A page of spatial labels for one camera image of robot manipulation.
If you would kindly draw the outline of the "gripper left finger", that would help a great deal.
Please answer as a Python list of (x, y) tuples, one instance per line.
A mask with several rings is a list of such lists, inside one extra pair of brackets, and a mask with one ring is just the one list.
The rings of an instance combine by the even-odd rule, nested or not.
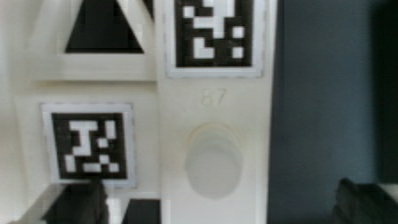
[(109, 224), (107, 192), (100, 180), (68, 184), (45, 209), (36, 209), (24, 224)]

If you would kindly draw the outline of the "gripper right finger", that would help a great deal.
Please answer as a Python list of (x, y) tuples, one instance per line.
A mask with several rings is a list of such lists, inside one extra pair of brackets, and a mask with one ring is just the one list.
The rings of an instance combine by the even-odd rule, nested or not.
[(398, 202), (377, 184), (340, 180), (333, 224), (398, 224)]

